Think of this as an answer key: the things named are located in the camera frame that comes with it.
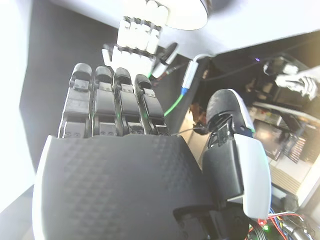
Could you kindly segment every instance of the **white robotic hand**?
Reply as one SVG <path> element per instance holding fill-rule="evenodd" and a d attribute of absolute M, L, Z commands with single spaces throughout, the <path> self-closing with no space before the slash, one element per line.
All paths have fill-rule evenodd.
<path fill-rule="evenodd" d="M 301 93 L 302 97 L 308 96 L 312 101 L 318 94 L 316 83 L 319 82 L 319 78 L 316 74 L 317 70 L 320 70 L 320 67 L 312 68 L 296 75 L 279 75 L 275 83 L 280 88 L 288 88 L 291 91 Z"/>
<path fill-rule="evenodd" d="M 117 68 L 127 69 L 134 80 L 137 74 L 151 74 L 160 32 L 169 11 L 153 0 L 127 0 L 125 7 L 112 56 L 107 49 L 102 50 L 102 56 L 106 66 L 111 66 L 114 71 Z"/>

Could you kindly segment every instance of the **green cable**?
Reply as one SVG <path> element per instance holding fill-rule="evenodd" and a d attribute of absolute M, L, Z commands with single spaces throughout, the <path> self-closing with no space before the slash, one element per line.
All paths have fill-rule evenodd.
<path fill-rule="evenodd" d="M 180 96 L 178 97 L 178 99 L 175 101 L 174 104 L 172 104 L 172 106 L 164 113 L 164 116 L 166 117 L 167 115 L 169 115 L 169 113 L 172 112 L 173 109 L 175 109 L 175 107 L 180 103 L 181 99 L 184 97 L 184 95 L 180 94 Z"/>

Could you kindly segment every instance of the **textured palm pad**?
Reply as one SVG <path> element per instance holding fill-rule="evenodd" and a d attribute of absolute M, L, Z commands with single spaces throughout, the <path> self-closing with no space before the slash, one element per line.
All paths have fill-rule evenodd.
<path fill-rule="evenodd" d="M 41 208 L 46 240 L 182 240 L 173 211 L 212 204 L 182 137 L 47 141 L 43 177 L 35 183 L 42 184 L 42 204 L 32 206 Z"/>

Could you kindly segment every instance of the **desk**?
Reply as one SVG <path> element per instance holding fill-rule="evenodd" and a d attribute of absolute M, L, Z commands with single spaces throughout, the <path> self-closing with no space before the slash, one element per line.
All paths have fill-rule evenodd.
<path fill-rule="evenodd" d="M 121 0 L 51 1 L 115 28 L 119 27 L 124 15 Z M 320 29 L 316 0 L 228 2 L 230 4 L 225 10 L 211 14 L 207 25 L 199 30 L 165 27 L 159 45 L 166 47 L 177 42 L 178 53 L 193 59 L 197 54 L 221 54 Z"/>

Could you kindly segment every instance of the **table surface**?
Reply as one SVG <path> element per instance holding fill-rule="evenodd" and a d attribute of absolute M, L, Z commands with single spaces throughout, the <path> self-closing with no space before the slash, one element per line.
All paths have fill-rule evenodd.
<path fill-rule="evenodd" d="M 55 4 L 118 28 L 124 15 L 121 0 L 51 0 Z M 164 27 L 159 45 L 179 43 L 179 54 L 220 54 L 320 29 L 316 0 L 228 0 L 212 12 L 199 30 Z"/>

